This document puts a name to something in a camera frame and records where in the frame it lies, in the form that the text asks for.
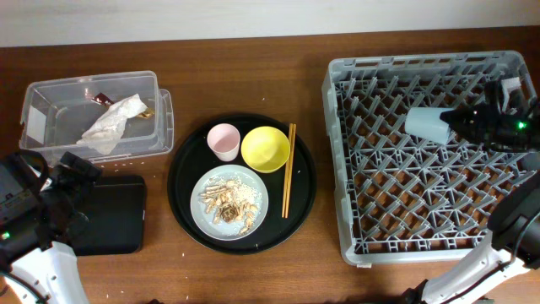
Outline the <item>gold snack wrapper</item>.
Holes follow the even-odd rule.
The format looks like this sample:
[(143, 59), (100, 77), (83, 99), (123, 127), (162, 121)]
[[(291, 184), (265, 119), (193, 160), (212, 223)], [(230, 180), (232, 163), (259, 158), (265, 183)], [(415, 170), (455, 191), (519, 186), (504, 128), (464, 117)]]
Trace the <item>gold snack wrapper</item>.
[[(106, 96), (103, 93), (99, 93), (98, 95), (94, 96), (91, 99), (94, 103), (99, 104), (101, 106), (109, 107), (115, 104), (114, 101), (112, 101), (108, 96)], [(155, 115), (155, 110), (153, 108), (147, 108), (145, 111), (139, 113), (137, 117), (143, 118), (143, 119), (149, 119), (150, 117)]]

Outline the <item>white napkin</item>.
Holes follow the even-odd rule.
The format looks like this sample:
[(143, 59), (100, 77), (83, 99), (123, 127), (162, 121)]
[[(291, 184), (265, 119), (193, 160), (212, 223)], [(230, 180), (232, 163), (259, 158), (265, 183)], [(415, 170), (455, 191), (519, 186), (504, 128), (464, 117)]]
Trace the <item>white napkin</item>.
[(108, 110), (83, 133), (77, 144), (86, 144), (100, 154), (108, 155), (122, 139), (127, 120), (147, 109), (139, 94), (120, 100), (108, 107)]

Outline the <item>peanut shells and rice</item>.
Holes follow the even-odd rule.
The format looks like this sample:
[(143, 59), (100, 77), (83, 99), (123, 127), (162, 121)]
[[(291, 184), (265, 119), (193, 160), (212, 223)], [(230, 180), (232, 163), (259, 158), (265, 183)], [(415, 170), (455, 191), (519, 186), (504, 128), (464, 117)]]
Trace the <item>peanut shells and rice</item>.
[(198, 197), (199, 202), (205, 205), (205, 213), (212, 216), (212, 225), (234, 227), (236, 235), (244, 236), (254, 227), (262, 193), (235, 177), (211, 179)]

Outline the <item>wooden chopstick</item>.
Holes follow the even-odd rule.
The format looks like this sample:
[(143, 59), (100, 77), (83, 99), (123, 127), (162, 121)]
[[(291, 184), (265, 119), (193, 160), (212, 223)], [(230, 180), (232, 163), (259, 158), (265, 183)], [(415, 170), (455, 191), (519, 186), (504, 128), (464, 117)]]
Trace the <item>wooden chopstick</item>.
[(291, 149), (291, 160), (290, 160), (290, 168), (289, 168), (289, 190), (287, 195), (287, 203), (286, 203), (286, 218), (289, 217), (289, 202), (290, 202), (290, 193), (291, 193), (291, 187), (292, 187), (292, 174), (293, 174), (293, 166), (294, 166), (294, 149), (295, 149), (295, 138), (296, 138), (296, 125), (294, 124), (293, 129), (293, 137), (292, 137), (292, 149)]
[(282, 202), (282, 218), (286, 218), (286, 203), (287, 203), (287, 193), (289, 190), (289, 168), (290, 168), (290, 160), (291, 160), (291, 147), (292, 147), (292, 137), (293, 137), (293, 129), (294, 124), (289, 124), (289, 135), (288, 135), (288, 141), (289, 141), (289, 157), (287, 159), (287, 162), (285, 164), (285, 172), (284, 172), (284, 184), (283, 184), (283, 202)]

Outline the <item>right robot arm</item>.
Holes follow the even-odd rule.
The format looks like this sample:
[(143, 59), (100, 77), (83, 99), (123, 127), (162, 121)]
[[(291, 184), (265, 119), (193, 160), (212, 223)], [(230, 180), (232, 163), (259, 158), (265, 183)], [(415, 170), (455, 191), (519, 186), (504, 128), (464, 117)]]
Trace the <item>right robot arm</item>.
[[(539, 101), (524, 99), (519, 78), (490, 81), (485, 101), (469, 108), (413, 107), (405, 131), (437, 144), (452, 132), (487, 151), (539, 150)], [(450, 271), (424, 280), (401, 303), (473, 303), (496, 286), (539, 267), (539, 175), (504, 197), (486, 237)]]

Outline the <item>pink plastic cup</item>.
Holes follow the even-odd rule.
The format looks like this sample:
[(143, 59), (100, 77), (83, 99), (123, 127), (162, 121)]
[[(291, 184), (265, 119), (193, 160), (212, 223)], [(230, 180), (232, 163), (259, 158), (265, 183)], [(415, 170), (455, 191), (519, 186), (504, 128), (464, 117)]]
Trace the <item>pink plastic cup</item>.
[(207, 136), (208, 147), (222, 161), (234, 160), (240, 150), (240, 132), (228, 123), (220, 123), (210, 129)]

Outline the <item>blue plastic cup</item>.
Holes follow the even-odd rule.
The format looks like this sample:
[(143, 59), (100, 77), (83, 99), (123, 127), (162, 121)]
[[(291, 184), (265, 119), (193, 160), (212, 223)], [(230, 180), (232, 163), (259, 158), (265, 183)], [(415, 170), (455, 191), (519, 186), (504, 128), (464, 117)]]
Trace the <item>blue plastic cup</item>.
[(451, 111), (451, 108), (412, 107), (406, 115), (405, 132), (436, 144), (446, 145), (451, 129), (447, 122), (440, 119), (440, 115), (447, 111)]

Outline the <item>grey plate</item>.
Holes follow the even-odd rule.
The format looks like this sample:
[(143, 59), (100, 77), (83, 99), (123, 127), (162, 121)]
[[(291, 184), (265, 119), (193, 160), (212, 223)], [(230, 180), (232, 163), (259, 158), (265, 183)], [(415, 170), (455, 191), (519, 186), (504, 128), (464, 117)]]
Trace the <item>grey plate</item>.
[[(259, 213), (255, 219), (254, 227), (250, 232), (244, 236), (236, 235), (236, 229), (234, 227), (226, 226), (224, 224), (214, 226), (210, 223), (212, 216), (205, 213), (205, 205), (199, 202), (198, 194), (210, 184), (210, 180), (218, 180), (223, 178), (225, 180), (239, 177), (245, 184), (254, 187), (256, 190), (262, 193), (262, 197), (259, 199)], [(263, 180), (252, 170), (238, 165), (224, 165), (213, 168), (208, 171), (197, 181), (195, 184), (190, 199), (190, 210), (192, 218), (196, 226), (203, 232), (204, 235), (218, 241), (232, 242), (240, 240), (253, 233), (265, 220), (269, 207), (269, 197), (267, 188)]]

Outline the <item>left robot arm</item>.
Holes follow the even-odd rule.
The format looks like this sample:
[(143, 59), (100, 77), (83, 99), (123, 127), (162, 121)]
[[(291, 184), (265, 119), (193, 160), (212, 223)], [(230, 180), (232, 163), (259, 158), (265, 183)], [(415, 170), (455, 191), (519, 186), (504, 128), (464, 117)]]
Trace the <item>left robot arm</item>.
[(55, 167), (22, 149), (1, 160), (1, 276), (23, 303), (85, 303), (71, 247), (102, 171), (70, 152)]

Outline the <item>yellow plastic bowl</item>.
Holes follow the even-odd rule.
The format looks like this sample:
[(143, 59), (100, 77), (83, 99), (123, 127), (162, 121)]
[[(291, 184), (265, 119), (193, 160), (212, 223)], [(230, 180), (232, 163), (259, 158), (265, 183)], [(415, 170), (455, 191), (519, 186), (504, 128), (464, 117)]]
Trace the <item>yellow plastic bowl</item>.
[(261, 173), (272, 173), (289, 160), (289, 138), (274, 127), (254, 128), (242, 140), (240, 153), (251, 169)]

